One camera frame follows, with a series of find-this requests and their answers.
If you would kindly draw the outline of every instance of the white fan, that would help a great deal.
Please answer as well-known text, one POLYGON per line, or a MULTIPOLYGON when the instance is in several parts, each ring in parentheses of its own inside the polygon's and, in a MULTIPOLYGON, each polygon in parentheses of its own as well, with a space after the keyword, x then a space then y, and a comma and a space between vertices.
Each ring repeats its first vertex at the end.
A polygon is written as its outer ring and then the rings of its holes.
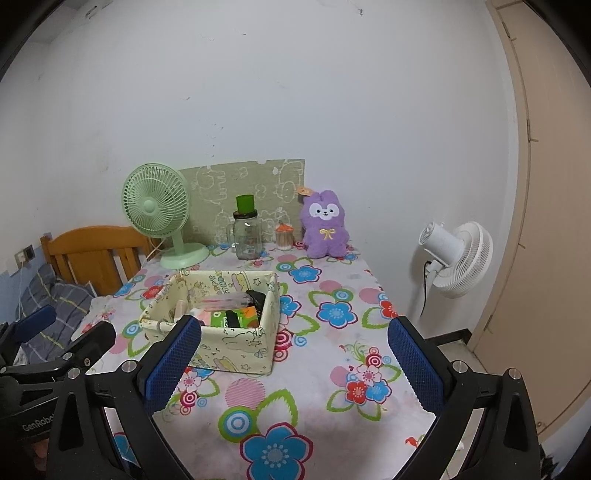
POLYGON ((453 233, 431 222, 418 244, 434 257, 424 272, 425 301, 431 286, 450 299, 465 295, 482 280, 491 264, 491 235, 476 222, 464 223, 453 233))

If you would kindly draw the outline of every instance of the wooden door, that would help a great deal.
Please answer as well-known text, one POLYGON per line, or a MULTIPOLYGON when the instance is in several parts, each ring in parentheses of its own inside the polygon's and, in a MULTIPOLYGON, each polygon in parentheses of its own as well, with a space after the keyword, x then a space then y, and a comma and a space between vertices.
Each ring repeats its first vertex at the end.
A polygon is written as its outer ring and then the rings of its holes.
POLYGON ((525 87, 530 182, 517 254, 474 352, 489 372, 522 372, 541 433, 591 381, 591 87, 529 7, 499 13, 525 87))

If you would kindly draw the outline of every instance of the wall outlet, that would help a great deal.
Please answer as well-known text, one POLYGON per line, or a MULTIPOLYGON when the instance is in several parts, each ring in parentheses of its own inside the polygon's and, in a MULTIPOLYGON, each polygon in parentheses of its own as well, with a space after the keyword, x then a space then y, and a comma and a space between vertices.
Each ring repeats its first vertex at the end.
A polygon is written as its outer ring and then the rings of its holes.
POLYGON ((20 252, 14 255, 14 261, 17 263, 17 270, 20 270, 24 265, 28 264, 33 258, 35 258, 35 250, 33 246, 23 248, 20 252))
POLYGON ((32 245, 29 245, 23 250, 25 257, 27 257, 27 261, 30 262, 35 258, 35 250, 33 249, 32 245))

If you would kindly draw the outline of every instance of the stuffed animal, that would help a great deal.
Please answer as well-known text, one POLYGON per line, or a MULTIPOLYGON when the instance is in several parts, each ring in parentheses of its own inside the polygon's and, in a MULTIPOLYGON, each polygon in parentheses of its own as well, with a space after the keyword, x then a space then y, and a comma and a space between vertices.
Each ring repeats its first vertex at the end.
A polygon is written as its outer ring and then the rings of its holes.
POLYGON ((304 197, 300 220, 306 230, 303 240, 308 257, 322 258, 328 254, 339 258, 347 254, 349 232, 345 229, 345 210, 335 192, 325 190, 304 197))

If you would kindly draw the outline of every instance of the cartoon print box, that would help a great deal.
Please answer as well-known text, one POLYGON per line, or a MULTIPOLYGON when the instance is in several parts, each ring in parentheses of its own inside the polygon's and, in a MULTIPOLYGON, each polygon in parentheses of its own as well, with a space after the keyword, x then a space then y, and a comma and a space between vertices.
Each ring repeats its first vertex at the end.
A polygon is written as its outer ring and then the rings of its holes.
POLYGON ((256 290, 267 295, 258 328, 202 326, 199 348, 190 365, 226 372, 269 374, 279 325, 279 285, 270 271, 181 270, 144 310, 139 323, 149 340, 162 340, 174 327, 174 309, 179 300, 189 303, 219 292, 256 290))

